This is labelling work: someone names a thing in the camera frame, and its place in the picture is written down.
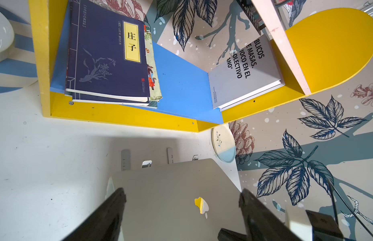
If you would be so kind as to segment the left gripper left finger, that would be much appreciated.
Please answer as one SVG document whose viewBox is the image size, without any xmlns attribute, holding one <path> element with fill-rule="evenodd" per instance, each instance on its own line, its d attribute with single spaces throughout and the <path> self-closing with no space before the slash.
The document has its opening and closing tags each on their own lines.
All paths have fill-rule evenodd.
<svg viewBox="0 0 373 241">
<path fill-rule="evenodd" d="M 126 202 L 124 189 L 118 188 L 64 240 L 117 241 Z"/>
</svg>

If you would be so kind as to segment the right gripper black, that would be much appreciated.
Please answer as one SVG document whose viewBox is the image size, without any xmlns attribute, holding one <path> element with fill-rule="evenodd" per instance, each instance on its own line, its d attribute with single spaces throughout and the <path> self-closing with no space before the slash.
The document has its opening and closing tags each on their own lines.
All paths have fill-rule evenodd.
<svg viewBox="0 0 373 241">
<path fill-rule="evenodd" d="M 313 241 L 344 241 L 332 216 L 306 210 L 313 231 Z"/>
</svg>

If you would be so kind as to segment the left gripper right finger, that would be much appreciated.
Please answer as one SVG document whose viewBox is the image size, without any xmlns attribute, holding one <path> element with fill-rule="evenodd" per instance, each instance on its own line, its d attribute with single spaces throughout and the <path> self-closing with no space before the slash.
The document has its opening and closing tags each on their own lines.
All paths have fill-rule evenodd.
<svg viewBox="0 0 373 241">
<path fill-rule="evenodd" d="M 257 197 L 244 189 L 239 197 L 246 234 L 222 228 L 220 241 L 298 241 L 291 232 Z"/>
</svg>

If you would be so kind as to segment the silver laptop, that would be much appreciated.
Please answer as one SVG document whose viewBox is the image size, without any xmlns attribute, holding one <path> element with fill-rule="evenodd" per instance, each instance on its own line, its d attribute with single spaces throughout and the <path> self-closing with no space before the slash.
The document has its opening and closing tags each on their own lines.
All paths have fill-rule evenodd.
<svg viewBox="0 0 373 241">
<path fill-rule="evenodd" d="M 221 229 L 246 232 L 240 191 L 212 159 L 114 173 L 106 195 L 126 195 L 125 241 L 215 241 Z"/>
</svg>

